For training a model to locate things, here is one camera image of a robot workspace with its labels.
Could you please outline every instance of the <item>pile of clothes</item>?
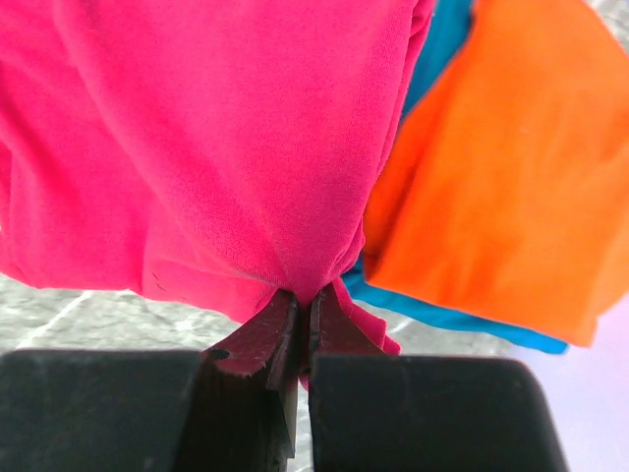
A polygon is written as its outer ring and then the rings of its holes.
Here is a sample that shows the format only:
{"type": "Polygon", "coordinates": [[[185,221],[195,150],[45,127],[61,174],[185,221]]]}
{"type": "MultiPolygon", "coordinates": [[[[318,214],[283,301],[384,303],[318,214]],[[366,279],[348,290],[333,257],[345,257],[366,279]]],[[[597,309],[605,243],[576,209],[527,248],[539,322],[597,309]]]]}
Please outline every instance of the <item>pile of clothes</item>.
{"type": "Polygon", "coordinates": [[[434,3],[3,2],[0,271],[238,322],[333,283],[391,354],[352,297],[590,345],[629,289],[629,58],[582,0],[434,3]]]}

